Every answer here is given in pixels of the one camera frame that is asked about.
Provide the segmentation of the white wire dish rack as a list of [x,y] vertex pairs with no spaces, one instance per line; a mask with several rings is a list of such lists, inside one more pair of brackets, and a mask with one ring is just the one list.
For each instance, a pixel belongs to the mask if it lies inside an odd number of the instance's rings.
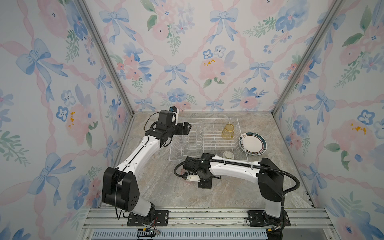
[[[199,158],[203,153],[222,157],[225,151],[234,153],[234,160],[248,160],[247,153],[239,144],[242,131],[237,118],[179,118],[179,121],[190,123],[192,129],[187,136],[173,138],[170,145],[170,162],[182,162],[186,157]],[[232,140],[222,138],[222,131],[226,124],[232,124],[235,127]]]

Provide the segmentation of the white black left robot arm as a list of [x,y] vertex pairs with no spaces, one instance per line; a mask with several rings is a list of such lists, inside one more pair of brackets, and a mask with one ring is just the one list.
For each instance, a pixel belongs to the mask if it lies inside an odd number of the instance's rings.
[[178,121],[179,110],[170,107],[159,112],[158,120],[145,131],[141,143],[116,168],[107,168],[103,176],[102,202],[138,215],[153,217],[154,204],[140,196],[136,174],[138,174],[152,156],[172,142],[174,136],[186,136],[192,125]]

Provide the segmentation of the small white bowl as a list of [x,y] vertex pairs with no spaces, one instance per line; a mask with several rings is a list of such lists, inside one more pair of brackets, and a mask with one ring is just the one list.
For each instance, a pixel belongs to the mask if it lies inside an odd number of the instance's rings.
[[224,159],[228,159],[228,160],[234,160],[234,159],[235,159],[235,155],[234,155],[234,153],[232,153],[232,152],[230,152],[230,151],[225,151],[225,152],[223,152],[222,157],[223,157]]

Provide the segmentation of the yellow plastic cup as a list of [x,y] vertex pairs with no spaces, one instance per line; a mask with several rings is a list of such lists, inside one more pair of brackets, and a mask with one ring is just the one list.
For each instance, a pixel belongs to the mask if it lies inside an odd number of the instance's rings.
[[226,124],[222,131],[222,138],[224,140],[232,140],[235,135],[235,127],[232,124]]

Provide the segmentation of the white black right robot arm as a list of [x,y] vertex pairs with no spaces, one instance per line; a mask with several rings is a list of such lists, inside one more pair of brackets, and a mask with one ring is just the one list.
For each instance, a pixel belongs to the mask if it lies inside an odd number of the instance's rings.
[[187,157],[183,161],[183,170],[181,177],[197,182],[198,188],[201,189],[210,190],[213,179],[221,179],[221,176],[242,179],[258,185],[266,207],[260,217],[249,217],[250,226],[277,228],[283,225],[284,175],[271,160],[263,158],[260,162],[243,163],[213,154],[203,154],[200,159]]

